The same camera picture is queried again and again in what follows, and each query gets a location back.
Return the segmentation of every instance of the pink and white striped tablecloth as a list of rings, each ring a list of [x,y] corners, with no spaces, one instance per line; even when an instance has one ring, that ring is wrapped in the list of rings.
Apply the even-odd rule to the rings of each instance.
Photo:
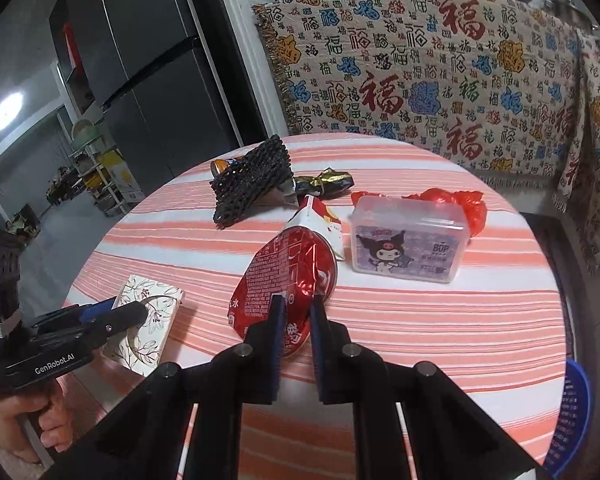
[[[395,196],[429,187],[484,192],[486,228],[471,240],[452,283],[357,274],[340,262],[327,314],[387,361],[435,362],[542,462],[562,397],[564,324],[554,277],[522,216],[463,168],[407,143],[314,134],[288,137],[285,145],[295,173],[346,170],[355,190]],[[184,367],[208,362],[239,341],[227,324],[231,294],[254,253],[294,211],[266,210],[218,230],[211,178],[205,163],[147,197],[104,237],[67,298],[68,304],[110,298],[130,274],[182,288],[186,297],[163,360]],[[348,244],[349,196],[328,205],[343,219]],[[283,362],[282,375],[276,404],[245,406],[241,478],[353,479],[351,409],[318,402],[310,341]],[[65,376],[78,431],[138,381],[103,358]]]

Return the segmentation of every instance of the ceiling light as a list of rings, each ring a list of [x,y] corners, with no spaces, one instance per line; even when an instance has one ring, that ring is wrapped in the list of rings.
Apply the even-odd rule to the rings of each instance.
[[[6,128],[13,121],[22,108],[22,94],[11,94],[0,103],[0,130]]]

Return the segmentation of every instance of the clear plastic box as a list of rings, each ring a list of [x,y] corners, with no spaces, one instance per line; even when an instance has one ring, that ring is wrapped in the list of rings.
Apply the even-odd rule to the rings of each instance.
[[[459,205],[362,196],[351,219],[358,272],[449,283],[469,240]]]

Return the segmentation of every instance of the white cloth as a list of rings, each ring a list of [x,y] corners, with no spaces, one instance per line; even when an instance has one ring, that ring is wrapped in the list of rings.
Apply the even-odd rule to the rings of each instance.
[[[45,472],[40,464],[30,464],[0,448],[0,465],[13,480],[37,480]]]

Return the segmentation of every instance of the floral tissue box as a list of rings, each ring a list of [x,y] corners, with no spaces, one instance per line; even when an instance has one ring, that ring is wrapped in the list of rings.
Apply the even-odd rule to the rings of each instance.
[[[144,325],[112,336],[103,354],[125,368],[147,377],[160,363],[162,350],[176,311],[184,296],[183,290],[132,274],[118,294],[113,308],[139,301],[147,307]]]

